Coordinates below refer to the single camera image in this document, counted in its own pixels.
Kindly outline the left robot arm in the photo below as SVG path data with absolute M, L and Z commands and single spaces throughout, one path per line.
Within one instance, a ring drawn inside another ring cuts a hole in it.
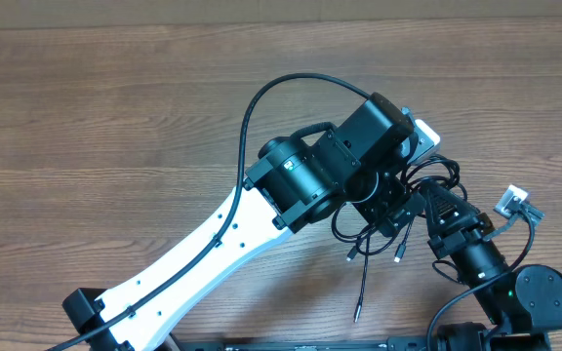
M 141 273 L 110 289 L 80 288 L 63 302 L 95 350 L 154 350 L 207 294 L 244 263 L 351 204 L 392 233 L 420 209 L 399 173 L 440 138 L 381 95 L 342 124 L 314 124 L 265 144 L 215 212 Z

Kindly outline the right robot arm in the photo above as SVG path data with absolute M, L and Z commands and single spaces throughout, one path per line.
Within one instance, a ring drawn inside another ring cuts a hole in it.
M 497 205 L 506 223 L 497 228 L 487 214 L 437 182 L 420 188 L 428 244 L 436 258 L 449 257 L 465 292 L 443 305 L 430 321 L 429 350 L 550 349 L 549 333 L 562 329 L 562 273 L 546 265 L 524 264 L 543 214 L 526 191 L 509 186 Z M 494 243 L 517 220 L 529 229 L 521 254 L 508 263 Z M 440 325 L 441 316 L 459 301 L 474 296 L 491 325 L 465 322 Z

